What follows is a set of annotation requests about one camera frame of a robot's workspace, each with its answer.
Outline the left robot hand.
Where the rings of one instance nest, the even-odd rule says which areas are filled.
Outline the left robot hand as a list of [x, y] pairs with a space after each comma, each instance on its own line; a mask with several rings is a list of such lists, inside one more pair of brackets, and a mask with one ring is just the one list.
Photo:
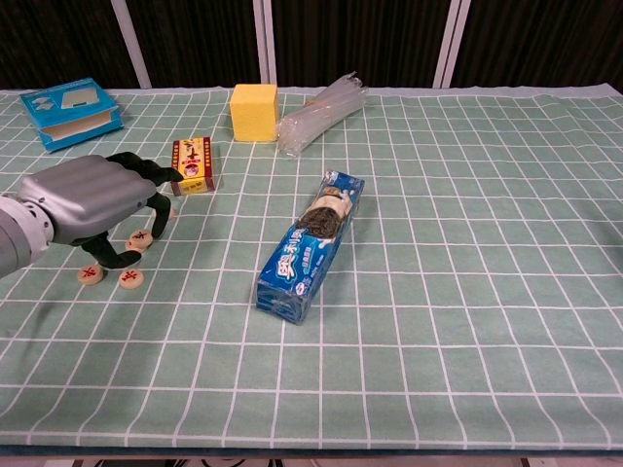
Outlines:
[[147, 206], [156, 213], [151, 235], [160, 237], [171, 203], [158, 188], [182, 180], [176, 169], [132, 152], [87, 155], [24, 177], [18, 199], [46, 213], [52, 242], [81, 247], [104, 268], [124, 269], [140, 261], [141, 254], [116, 252], [108, 231]]

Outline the blue kitchen scale box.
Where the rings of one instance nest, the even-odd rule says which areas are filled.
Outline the blue kitchen scale box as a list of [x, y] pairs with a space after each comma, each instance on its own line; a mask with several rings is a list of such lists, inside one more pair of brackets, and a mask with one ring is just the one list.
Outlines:
[[92, 78], [20, 95], [48, 152], [124, 126], [117, 102]]

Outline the red yellow card box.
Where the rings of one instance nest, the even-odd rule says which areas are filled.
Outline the red yellow card box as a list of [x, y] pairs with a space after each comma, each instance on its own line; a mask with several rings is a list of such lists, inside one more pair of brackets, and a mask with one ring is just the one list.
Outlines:
[[172, 146], [171, 166], [182, 176], [170, 186], [177, 197], [213, 192], [213, 163], [209, 137], [176, 140]]

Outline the dark ribbed partition panel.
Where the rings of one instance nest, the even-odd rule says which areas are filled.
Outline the dark ribbed partition panel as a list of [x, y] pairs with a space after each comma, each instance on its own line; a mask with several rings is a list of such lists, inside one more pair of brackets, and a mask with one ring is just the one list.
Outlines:
[[84, 78], [139, 87], [110, 0], [0, 0], [0, 90]]
[[582, 87], [623, 93], [623, 0], [459, 0], [451, 88]]
[[154, 88], [261, 81], [253, 0], [126, 0]]
[[272, 0], [277, 83], [430, 88], [452, 0]]

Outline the yellow sponge block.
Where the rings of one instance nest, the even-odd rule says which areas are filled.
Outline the yellow sponge block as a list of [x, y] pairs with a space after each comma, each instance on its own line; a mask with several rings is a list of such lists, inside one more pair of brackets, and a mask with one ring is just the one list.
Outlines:
[[230, 99], [234, 138], [242, 142], [272, 142], [277, 138], [277, 86], [237, 84]]

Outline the blue Oreo cookie pack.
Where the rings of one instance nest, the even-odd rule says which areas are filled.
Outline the blue Oreo cookie pack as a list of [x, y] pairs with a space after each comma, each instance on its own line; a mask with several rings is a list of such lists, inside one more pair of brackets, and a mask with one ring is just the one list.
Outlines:
[[264, 265], [256, 306], [294, 324], [303, 322], [356, 211], [365, 182], [327, 171], [319, 190]]

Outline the clear glue stick bundle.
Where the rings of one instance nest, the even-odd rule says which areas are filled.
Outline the clear glue stick bundle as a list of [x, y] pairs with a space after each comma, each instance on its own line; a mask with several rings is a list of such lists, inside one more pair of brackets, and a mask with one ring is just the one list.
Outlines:
[[355, 72], [342, 76], [279, 121], [277, 150], [299, 157], [327, 129], [359, 111], [364, 106], [366, 92]]

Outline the green checked tablecloth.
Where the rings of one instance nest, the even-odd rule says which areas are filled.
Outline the green checked tablecloth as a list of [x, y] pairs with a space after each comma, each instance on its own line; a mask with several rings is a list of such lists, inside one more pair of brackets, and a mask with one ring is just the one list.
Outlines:
[[[218, 164], [138, 288], [61, 245], [0, 281], [0, 445], [623, 450], [623, 95], [374, 92], [298, 158], [229, 97], [121, 92], [124, 129], [48, 154], [0, 91], [0, 193], [189, 136]], [[294, 324], [257, 280], [327, 171], [365, 186]]]

